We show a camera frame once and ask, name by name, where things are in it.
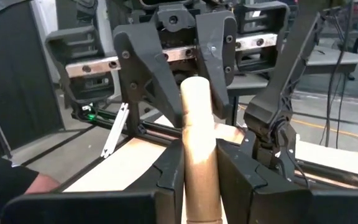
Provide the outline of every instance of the cardboard tube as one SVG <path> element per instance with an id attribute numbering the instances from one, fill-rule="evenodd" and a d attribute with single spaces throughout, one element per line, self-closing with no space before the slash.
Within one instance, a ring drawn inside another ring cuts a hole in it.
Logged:
<path id="1" fill-rule="evenodd" d="M 222 223 L 216 138 L 209 81 L 187 78 L 180 85 L 185 125 L 185 192 L 187 223 Z"/>

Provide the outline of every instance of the yellow cord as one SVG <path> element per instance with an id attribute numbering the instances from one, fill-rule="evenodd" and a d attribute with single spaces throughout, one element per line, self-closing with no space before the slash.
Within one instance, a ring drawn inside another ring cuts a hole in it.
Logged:
<path id="1" fill-rule="evenodd" d="M 246 108 L 243 107 L 242 105 L 238 105 L 239 108 L 245 110 Z M 304 124 L 304 125 L 307 125 L 309 127 L 313 127 L 313 128 L 319 128 L 319 129 L 324 129 L 325 127 L 322 126 L 322 125 L 318 125 L 318 124 L 313 124 L 313 123 L 309 123 L 309 122 L 305 122 L 305 121 L 300 121 L 300 120 L 297 120 L 297 119 L 291 119 L 291 121 L 295 122 L 295 123 L 298 123 L 298 124 Z M 348 131 L 342 131 L 342 130 L 339 130 L 337 131 L 336 129 L 333 129 L 331 128 L 330 131 L 333 131 L 333 132 L 338 132 L 339 134 L 344 134 L 344 135 L 347 135 L 347 136 L 352 136 L 352 137 L 355 137 L 355 138 L 358 138 L 358 134 L 355 134 L 355 133 L 350 133 Z"/>

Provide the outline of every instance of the wooden board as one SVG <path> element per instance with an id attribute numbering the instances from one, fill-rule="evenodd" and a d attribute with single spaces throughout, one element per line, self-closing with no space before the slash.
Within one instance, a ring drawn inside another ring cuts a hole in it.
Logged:
<path id="1" fill-rule="evenodd" d="M 156 123 L 172 126 L 165 117 L 159 118 Z M 217 138 L 231 142 L 240 143 L 244 138 L 237 128 L 225 124 L 216 124 L 215 132 Z M 144 174 L 164 150 L 162 146 L 134 138 L 64 192 L 124 190 Z M 358 154 L 354 152 L 297 141 L 296 158 L 358 174 Z M 183 223 L 186 223 L 185 211 L 183 203 Z M 223 217 L 223 223 L 227 223 L 224 211 Z"/>

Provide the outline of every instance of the person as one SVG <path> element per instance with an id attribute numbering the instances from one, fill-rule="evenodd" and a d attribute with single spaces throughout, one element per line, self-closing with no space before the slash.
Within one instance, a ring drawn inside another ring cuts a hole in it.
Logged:
<path id="1" fill-rule="evenodd" d="M 59 185 L 47 175 L 0 157 L 0 213 L 5 204 L 17 196 L 49 192 Z"/>

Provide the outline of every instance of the silver metal bar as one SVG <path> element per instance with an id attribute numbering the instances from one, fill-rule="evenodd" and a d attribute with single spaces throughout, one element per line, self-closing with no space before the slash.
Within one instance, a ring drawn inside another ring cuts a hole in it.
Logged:
<path id="1" fill-rule="evenodd" d="M 277 34 L 259 34 L 236 39 L 236 51 L 259 49 L 276 45 Z M 168 62 L 188 60 L 195 57 L 195 46 L 175 47 L 163 50 Z M 121 66 L 117 56 L 85 62 L 71 63 L 66 66 L 70 78 L 120 70 Z"/>

